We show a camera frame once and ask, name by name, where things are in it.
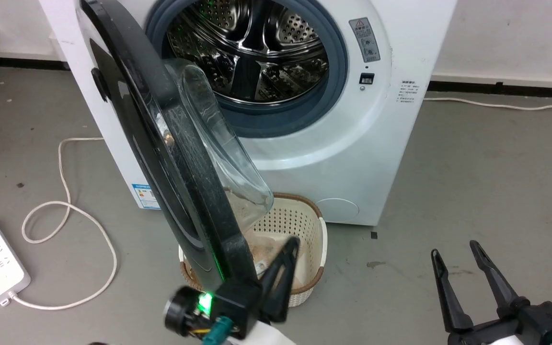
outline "robotic arm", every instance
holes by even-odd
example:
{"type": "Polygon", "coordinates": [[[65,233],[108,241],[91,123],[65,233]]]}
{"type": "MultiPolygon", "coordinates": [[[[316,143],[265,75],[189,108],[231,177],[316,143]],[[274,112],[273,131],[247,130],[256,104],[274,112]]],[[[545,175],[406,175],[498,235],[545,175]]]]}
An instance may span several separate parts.
{"type": "Polygon", "coordinates": [[[165,326],[204,345],[294,345],[270,323],[287,320],[298,250],[289,238],[259,282],[226,280],[213,294],[182,287],[167,302],[165,326]]]}
{"type": "MultiPolygon", "coordinates": [[[[431,252],[448,345],[552,345],[552,302],[517,295],[477,241],[470,248],[497,302],[497,320],[474,325],[463,311],[437,249],[431,252]]],[[[299,240],[290,238],[256,282],[226,281],[210,295],[183,287],[167,303],[165,324],[205,345],[294,345],[271,322],[287,319],[299,240]]]]}
{"type": "Polygon", "coordinates": [[[552,345],[552,302],[532,305],[517,295],[477,241],[470,241],[476,264],[497,302],[497,320],[474,325],[463,311],[437,249],[431,252],[448,345],[552,345]]]}

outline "green light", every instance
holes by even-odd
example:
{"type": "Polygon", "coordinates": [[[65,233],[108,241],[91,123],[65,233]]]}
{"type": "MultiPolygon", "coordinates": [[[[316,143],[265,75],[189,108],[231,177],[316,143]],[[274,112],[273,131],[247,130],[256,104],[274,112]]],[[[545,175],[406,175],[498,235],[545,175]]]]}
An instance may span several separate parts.
{"type": "Polygon", "coordinates": [[[199,304],[197,308],[204,314],[210,316],[210,308],[212,307],[212,295],[210,293],[204,293],[199,297],[199,304]]]}

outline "basket rim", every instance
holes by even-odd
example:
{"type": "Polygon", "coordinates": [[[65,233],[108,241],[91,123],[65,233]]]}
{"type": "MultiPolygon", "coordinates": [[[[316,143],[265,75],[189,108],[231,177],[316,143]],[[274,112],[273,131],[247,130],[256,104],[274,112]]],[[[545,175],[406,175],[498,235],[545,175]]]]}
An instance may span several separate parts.
{"type": "MultiPolygon", "coordinates": [[[[287,194],[287,193],[274,193],[274,198],[291,199],[291,200],[300,201],[304,204],[307,204],[308,206],[310,206],[312,208],[312,210],[315,211],[318,218],[320,220],[322,220],[321,211],[318,209],[318,207],[315,205],[315,203],[310,201],[308,198],[304,198],[303,196],[300,196],[300,195],[287,194]]],[[[327,229],[326,229],[326,227],[324,228],[324,224],[325,224],[324,221],[321,221],[320,227],[322,228],[321,230],[322,230],[323,234],[325,235],[327,233],[327,229]]],[[[180,253],[183,253],[182,248],[180,247],[180,245],[178,245],[178,250],[179,250],[180,253]]],[[[201,284],[199,284],[199,282],[196,282],[191,277],[190,273],[188,272],[188,269],[190,267],[188,267],[184,263],[184,253],[183,253],[183,255],[180,255],[179,260],[180,260],[180,271],[182,273],[182,276],[189,283],[191,288],[195,288],[197,290],[203,290],[203,288],[201,287],[201,284]]],[[[316,274],[315,274],[314,278],[308,284],[302,286],[301,288],[292,289],[291,290],[291,295],[298,295],[300,293],[307,292],[311,288],[314,288],[314,286],[316,286],[316,284],[318,284],[319,280],[321,279],[323,271],[324,271],[324,266],[321,265],[318,268],[318,271],[316,271],[316,274]]]]}
{"type": "Polygon", "coordinates": [[[274,194],[274,198],[301,201],[302,203],[310,206],[312,208],[312,210],[315,211],[318,218],[322,218],[321,210],[319,210],[318,206],[308,198],[304,198],[303,196],[295,195],[295,194],[289,194],[289,193],[273,193],[273,194],[274,194]]]}

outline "brown basket trim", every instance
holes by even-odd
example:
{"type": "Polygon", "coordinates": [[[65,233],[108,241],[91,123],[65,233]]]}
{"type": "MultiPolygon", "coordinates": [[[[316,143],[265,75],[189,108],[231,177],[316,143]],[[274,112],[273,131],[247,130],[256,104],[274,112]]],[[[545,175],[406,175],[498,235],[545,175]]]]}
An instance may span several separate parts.
{"type": "Polygon", "coordinates": [[[184,277],[186,282],[189,283],[189,286],[191,288],[194,288],[195,290],[201,290],[201,291],[204,290],[203,288],[201,288],[201,285],[191,277],[191,275],[189,274],[189,271],[186,270],[186,264],[184,263],[184,261],[180,263],[180,272],[182,272],[182,277],[184,277]]]}
{"type": "Polygon", "coordinates": [[[312,208],[312,210],[315,211],[316,215],[319,218],[322,218],[321,210],[318,209],[318,206],[315,205],[310,199],[304,198],[303,196],[295,195],[295,194],[287,194],[287,193],[274,193],[274,198],[281,198],[281,199],[291,199],[291,200],[297,200],[301,201],[304,204],[307,204],[312,208]]]}
{"type": "Polygon", "coordinates": [[[304,293],[306,291],[308,291],[309,289],[313,288],[316,284],[318,284],[318,280],[321,279],[322,277],[322,271],[323,271],[323,267],[319,267],[318,268],[318,271],[316,271],[316,275],[314,277],[314,279],[309,282],[308,284],[302,286],[301,288],[294,288],[293,290],[291,290],[291,295],[297,295],[297,294],[300,294],[300,293],[304,293]]]}

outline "stainless steel drum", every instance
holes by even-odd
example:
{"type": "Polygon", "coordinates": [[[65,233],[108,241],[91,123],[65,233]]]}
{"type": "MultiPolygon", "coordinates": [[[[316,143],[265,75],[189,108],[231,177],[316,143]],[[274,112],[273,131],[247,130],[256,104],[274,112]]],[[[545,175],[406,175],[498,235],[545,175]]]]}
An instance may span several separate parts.
{"type": "Polygon", "coordinates": [[[228,100],[276,105],[311,91],[326,75],[326,52],[299,15],[271,0],[199,0],[172,22],[177,57],[196,63],[228,100]]]}

